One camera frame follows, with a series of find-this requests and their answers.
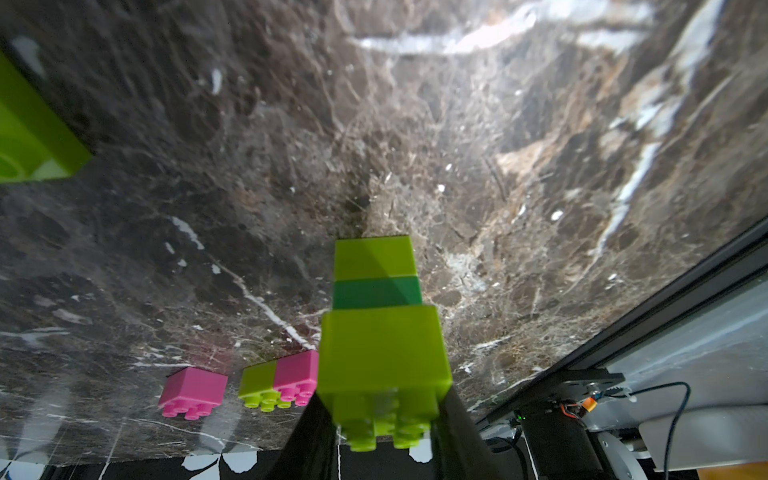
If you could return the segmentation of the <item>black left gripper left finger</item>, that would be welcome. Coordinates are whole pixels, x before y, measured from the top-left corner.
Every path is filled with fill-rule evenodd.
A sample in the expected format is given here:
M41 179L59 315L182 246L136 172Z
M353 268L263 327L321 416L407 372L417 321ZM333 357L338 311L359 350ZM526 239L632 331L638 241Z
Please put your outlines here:
M314 394L266 479L336 479L337 428Z

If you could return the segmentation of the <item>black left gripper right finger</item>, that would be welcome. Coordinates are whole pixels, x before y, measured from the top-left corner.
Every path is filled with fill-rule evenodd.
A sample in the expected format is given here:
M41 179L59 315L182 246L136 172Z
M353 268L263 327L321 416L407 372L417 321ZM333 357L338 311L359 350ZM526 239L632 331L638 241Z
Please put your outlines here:
M439 402L438 409L438 417L431 425L434 478L503 479L454 387Z

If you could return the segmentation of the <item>lime green lego stack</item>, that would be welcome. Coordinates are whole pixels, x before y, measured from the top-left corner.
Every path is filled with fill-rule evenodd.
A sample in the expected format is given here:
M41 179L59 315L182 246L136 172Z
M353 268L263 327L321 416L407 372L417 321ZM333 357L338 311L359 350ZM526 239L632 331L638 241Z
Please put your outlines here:
M408 236L335 244L316 393L354 452L419 443L453 378L438 309L422 298Z

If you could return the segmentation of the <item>lime 2x4 lego brick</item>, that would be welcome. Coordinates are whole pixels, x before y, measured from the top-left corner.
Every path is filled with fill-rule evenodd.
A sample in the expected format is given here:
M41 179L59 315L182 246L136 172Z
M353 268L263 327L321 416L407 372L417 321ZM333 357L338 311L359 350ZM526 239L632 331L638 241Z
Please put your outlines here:
M92 153L6 57L1 57L1 182L69 178Z

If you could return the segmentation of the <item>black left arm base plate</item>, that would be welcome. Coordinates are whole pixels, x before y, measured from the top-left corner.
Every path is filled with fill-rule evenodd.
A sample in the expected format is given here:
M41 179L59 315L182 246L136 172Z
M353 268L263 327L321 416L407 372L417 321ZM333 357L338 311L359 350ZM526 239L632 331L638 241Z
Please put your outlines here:
M477 423L499 437L514 427L525 439L536 479L614 479L612 467L583 417L584 403L625 380L606 369L561 370L521 386L513 397Z

